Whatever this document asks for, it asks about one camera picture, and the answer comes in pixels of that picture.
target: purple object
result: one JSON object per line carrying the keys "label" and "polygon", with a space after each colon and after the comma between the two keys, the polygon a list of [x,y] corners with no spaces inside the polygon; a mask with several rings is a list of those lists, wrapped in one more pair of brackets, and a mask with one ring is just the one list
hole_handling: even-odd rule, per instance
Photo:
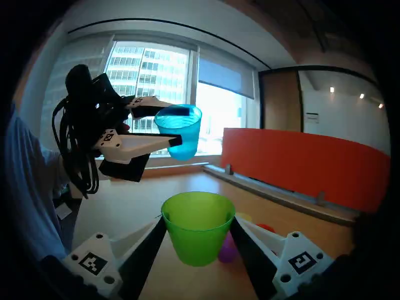
{"label": "purple object", "polygon": [[232,238],[231,233],[228,231],[228,234],[223,241],[222,248],[218,254],[218,260],[221,263],[231,263],[235,260],[238,255],[238,249],[236,248],[234,239]]}

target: green plastic cup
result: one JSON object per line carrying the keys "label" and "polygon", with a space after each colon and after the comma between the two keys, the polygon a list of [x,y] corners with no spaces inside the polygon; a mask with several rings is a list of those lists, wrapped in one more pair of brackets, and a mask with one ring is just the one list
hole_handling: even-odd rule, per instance
{"label": "green plastic cup", "polygon": [[224,196],[192,191],[169,198],[161,214],[179,259],[186,265],[202,267],[217,259],[235,207]]}

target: blue plastic cup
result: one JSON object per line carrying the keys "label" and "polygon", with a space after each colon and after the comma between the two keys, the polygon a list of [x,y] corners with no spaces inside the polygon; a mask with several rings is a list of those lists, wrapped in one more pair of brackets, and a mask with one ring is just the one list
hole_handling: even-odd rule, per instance
{"label": "blue plastic cup", "polygon": [[189,104],[171,105],[161,109],[154,122],[160,134],[182,136],[182,145],[168,148],[171,157],[186,161],[195,156],[202,122],[200,109]]}

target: cup rim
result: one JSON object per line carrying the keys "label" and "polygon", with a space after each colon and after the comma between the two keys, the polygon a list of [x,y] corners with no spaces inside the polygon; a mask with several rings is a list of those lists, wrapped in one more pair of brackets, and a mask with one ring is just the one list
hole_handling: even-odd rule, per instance
{"label": "cup rim", "polygon": [[[220,196],[220,197],[224,197],[225,199],[227,199],[227,200],[232,204],[232,207],[233,207],[233,214],[232,214],[232,216],[230,217],[230,219],[229,219],[228,221],[226,221],[224,224],[222,224],[222,225],[220,225],[220,226],[218,226],[218,227],[210,228],[210,229],[188,229],[188,228],[180,227],[180,226],[178,226],[178,225],[172,223],[170,220],[168,220],[168,218],[164,215],[163,207],[164,207],[164,205],[167,203],[167,201],[168,201],[169,199],[171,199],[172,197],[175,197],[175,196],[178,196],[178,195],[181,195],[181,194],[188,194],[188,193],[205,193],[205,194],[212,194],[212,195],[218,195],[218,196]],[[166,223],[169,223],[169,224],[171,224],[171,225],[173,225],[173,226],[175,226],[175,227],[177,227],[177,228],[179,228],[179,229],[182,229],[182,230],[185,230],[185,231],[190,231],[190,232],[207,232],[207,231],[210,231],[210,230],[215,230],[215,229],[221,228],[221,227],[225,226],[226,224],[228,224],[229,222],[232,222],[232,220],[234,219],[235,216],[236,216],[236,208],[235,208],[234,204],[232,203],[232,201],[231,201],[228,197],[225,197],[225,196],[223,196],[223,195],[217,194],[217,193],[215,193],[215,192],[209,192],[209,191],[193,190],[193,191],[184,191],[184,192],[180,192],[180,193],[177,193],[177,194],[175,194],[175,195],[169,197],[167,200],[164,201],[164,203],[163,203],[162,206],[161,206],[161,217],[164,219],[164,221],[165,221]]]}
{"label": "cup rim", "polygon": [[[192,107],[192,108],[194,108],[194,109],[197,109],[197,110],[200,112],[200,117],[199,117],[198,120],[197,120],[196,122],[194,122],[193,124],[186,125],[186,126],[179,127],[179,128],[170,128],[170,127],[161,126],[161,125],[159,125],[159,124],[157,123],[157,116],[158,116],[158,114],[159,114],[160,112],[162,112],[164,109],[167,109],[167,108],[170,108],[170,107],[186,107],[186,106]],[[173,105],[164,107],[164,108],[161,109],[159,112],[157,112],[157,113],[155,114],[155,116],[154,116],[154,122],[155,122],[155,124],[157,125],[157,127],[161,127],[161,128],[165,128],[165,129],[184,129],[184,128],[188,128],[188,127],[190,127],[190,126],[196,125],[198,122],[200,122],[200,121],[202,120],[202,117],[203,117],[203,112],[202,112],[202,110],[201,110],[200,108],[198,108],[197,106],[195,106],[195,105],[192,105],[192,104],[173,104]]]}

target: black cable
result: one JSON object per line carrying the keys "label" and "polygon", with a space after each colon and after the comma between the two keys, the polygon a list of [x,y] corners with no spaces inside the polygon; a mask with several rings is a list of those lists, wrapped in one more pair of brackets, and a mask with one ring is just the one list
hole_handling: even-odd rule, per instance
{"label": "black cable", "polygon": [[[69,98],[66,97],[55,107],[51,118],[51,127],[55,142],[57,143],[57,147],[63,160],[65,172],[71,182],[87,199],[88,194],[94,194],[99,189],[99,173],[94,155],[85,153],[77,143],[78,140],[74,126],[70,120],[68,110],[66,109],[68,102]],[[58,135],[55,119],[62,109],[63,114],[59,124]]]}

